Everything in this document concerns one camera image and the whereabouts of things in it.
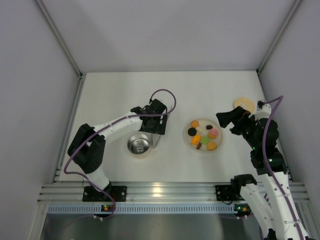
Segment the metal serving tongs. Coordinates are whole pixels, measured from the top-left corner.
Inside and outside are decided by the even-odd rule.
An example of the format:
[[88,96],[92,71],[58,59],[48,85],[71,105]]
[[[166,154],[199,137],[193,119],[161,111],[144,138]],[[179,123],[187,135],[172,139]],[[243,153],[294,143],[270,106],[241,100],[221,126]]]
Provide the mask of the metal serving tongs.
[[152,133],[151,134],[151,143],[152,143],[152,147],[154,149],[157,148],[159,142],[160,142],[160,139],[161,139],[162,135],[161,134],[155,134],[155,133]]

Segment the orange fish-shaped cookie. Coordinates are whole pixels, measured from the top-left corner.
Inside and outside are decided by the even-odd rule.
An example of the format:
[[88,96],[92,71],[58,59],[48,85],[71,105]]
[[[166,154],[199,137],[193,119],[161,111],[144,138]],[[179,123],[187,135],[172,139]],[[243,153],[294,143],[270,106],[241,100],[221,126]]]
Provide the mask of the orange fish-shaped cookie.
[[192,137],[191,139],[191,144],[192,145],[197,145],[201,141],[201,136],[196,134],[195,136]]

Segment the brown chocolate piece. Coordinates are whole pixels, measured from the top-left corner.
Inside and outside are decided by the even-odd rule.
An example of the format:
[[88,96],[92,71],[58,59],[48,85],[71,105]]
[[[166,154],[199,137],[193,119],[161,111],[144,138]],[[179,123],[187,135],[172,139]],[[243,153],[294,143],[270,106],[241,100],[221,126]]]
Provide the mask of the brown chocolate piece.
[[199,150],[201,147],[202,147],[202,143],[199,142],[199,143],[197,144],[197,146],[196,146],[196,149]]

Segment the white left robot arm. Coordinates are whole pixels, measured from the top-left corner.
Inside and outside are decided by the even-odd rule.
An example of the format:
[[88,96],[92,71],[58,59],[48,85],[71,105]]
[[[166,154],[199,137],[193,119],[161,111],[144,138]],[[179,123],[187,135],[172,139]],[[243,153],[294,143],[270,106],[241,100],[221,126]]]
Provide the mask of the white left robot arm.
[[112,183],[102,170],[106,145],[137,131],[164,135],[170,113],[160,100],[151,99],[144,107],[136,106],[110,122],[81,125],[67,150],[64,173],[82,176],[98,194],[110,197]]

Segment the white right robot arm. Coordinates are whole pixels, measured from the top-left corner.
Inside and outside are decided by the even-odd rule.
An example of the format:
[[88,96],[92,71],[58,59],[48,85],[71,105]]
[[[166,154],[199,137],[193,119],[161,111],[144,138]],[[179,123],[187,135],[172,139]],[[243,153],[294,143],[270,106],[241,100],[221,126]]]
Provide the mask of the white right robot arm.
[[288,167],[277,148],[278,124],[273,120],[274,108],[261,103],[252,114],[238,106],[216,114],[221,128],[233,124],[230,132],[242,136],[251,147],[250,160],[266,191],[263,197],[251,174],[231,179],[235,194],[246,201],[259,223],[265,240],[308,240],[295,207],[289,185]]

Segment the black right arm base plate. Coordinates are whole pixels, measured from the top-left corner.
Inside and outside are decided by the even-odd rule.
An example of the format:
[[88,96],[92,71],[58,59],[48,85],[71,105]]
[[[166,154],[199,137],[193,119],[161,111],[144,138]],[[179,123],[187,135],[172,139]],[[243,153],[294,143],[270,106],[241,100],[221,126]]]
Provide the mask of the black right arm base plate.
[[220,202],[242,201],[243,198],[236,193],[230,184],[220,184],[215,186],[216,199]]

